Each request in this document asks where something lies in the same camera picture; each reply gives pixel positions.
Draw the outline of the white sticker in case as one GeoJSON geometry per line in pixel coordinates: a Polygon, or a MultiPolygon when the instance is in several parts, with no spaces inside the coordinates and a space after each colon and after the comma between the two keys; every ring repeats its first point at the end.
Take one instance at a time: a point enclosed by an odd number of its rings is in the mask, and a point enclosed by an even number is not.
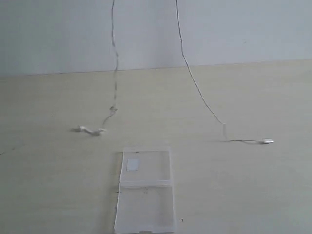
{"type": "Polygon", "coordinates": [[[126,171],[138,171],[139,159],[131,158],[127,160],[126,171]]]}

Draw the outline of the clear plastic hinged case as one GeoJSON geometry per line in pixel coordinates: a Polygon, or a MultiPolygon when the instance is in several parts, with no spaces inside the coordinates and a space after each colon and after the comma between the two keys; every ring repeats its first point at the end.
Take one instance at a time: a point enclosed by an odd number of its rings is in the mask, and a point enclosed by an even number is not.
{"type": "Polygon", "coordinates": [[[176,211],[169,147],[126,147],[118,185],[114,232],[164,234],[176,231],[176,211]],[[126,171],[139,159],[138,171],[126,171]]]}

